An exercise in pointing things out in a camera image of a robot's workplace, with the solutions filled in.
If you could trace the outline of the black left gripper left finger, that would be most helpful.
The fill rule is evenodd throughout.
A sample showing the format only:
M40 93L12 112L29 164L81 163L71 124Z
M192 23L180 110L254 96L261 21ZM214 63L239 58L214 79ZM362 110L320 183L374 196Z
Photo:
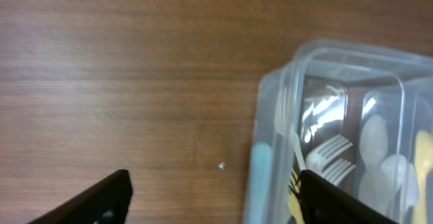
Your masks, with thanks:
M120 169L30 224L124 224L132 196L129 171Z

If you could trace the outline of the yellow plastic fork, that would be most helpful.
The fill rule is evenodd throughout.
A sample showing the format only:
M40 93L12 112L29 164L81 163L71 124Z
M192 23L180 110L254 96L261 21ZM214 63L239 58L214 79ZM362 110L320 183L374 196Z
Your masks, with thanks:
M292 171L289 183L288 209L291 214L288 223L304 224L301 207L297 194L300 190L300 180L295 170Z

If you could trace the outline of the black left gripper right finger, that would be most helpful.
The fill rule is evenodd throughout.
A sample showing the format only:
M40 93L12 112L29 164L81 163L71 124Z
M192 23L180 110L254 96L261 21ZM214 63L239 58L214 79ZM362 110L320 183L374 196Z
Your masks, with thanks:
M303 170L299 179L305 224L395 224L311 170Z

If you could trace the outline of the yellow plastic spoon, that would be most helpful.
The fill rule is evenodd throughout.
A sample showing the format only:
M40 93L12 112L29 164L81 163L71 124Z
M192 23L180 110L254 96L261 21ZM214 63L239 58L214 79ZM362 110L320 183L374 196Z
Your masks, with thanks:
M419 201L413 208L412 223L427 224L426 184L428 173L432 170L432 135L419 131L415 139L415 172L419 188Z

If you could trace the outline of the white plastic spoon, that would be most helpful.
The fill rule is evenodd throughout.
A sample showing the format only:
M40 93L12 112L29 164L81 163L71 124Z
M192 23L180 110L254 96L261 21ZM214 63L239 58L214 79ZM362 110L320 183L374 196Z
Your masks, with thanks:
M407 161L404 155L393 154L383 161L380 168L388 175L389 180L396 184L394 192L401 193L400 214L404 217L419 200L415 167L413 163Z
M386 120L375 114L370 116L361 130L359 151L367 170L377 168L388 152Z

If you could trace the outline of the white plastic fork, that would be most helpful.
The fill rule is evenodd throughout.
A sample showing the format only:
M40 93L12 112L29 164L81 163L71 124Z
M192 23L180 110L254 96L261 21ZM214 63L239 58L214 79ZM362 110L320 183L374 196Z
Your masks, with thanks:
M353 145L347 138L337 134L321 143L306 156L306 168L321 174L324 168Z
M324 170L322 177L331 184L338 186L355 168L355 164L340 158Z
M292 123L289 119L288 110L288 89L283 87L277 95L275 104L274 127L275 131L288 141L288 144L293 149L296 161L300 171L306 169L305 160L300 147L299 136L292 132Z

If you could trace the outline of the blue plastic fork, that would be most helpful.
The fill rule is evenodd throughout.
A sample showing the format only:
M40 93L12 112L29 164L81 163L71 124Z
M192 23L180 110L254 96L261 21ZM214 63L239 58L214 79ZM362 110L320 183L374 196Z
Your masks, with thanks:
M271 161L273 155L267 143L259 142L252 148L249 178L248 217L250 223L261 223L266 204Z

